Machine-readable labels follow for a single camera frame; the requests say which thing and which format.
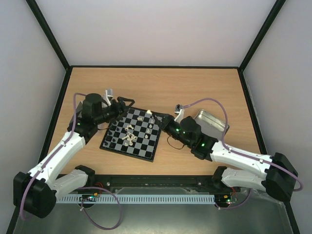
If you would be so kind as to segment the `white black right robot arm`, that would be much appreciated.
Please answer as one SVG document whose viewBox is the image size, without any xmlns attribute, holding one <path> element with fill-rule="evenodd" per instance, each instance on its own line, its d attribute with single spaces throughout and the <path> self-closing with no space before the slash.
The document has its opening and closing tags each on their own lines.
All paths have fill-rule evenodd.
<svg viewBox="0 0 312 234">
<path fill-rule="evenodd" d="M 285 155 L 259 155 L 233 148 L 204 134 L 201 126 L 192 117 L 177 122 L 172 115 L 166 114 L 162 120 L 158 120 L 154 113 L 151 115 L 163 132 L 187 146 L 195 157 L 229 165 L 216 170 L 213 178 L 213 187 L 216 190 L 245 187 L 265 191 L 282 202 L 290 201 L 298 173 Z"/>
</svg>

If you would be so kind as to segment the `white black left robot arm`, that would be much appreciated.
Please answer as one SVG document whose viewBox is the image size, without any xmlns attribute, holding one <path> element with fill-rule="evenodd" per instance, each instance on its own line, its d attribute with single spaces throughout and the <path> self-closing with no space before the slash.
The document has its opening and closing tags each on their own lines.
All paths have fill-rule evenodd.
<svg viewBox="0 0 312 234">
<path fill-rule="evenodd" d="M 83 187 L 95 172 L 90 168 L 74 169 L 58 178 L 69 160 L 98 132 L 98 126 L 123 118 L 135 101 L 97 93 L 84 95 L 74 103 L 74 114 L 67 131 L 56 147 L 27 173 L 19 172 L 13 179 L 13 203 L 26 220 L 28 212 L 39 218 L 47 217 L 58 199 Z"/>
</svg>

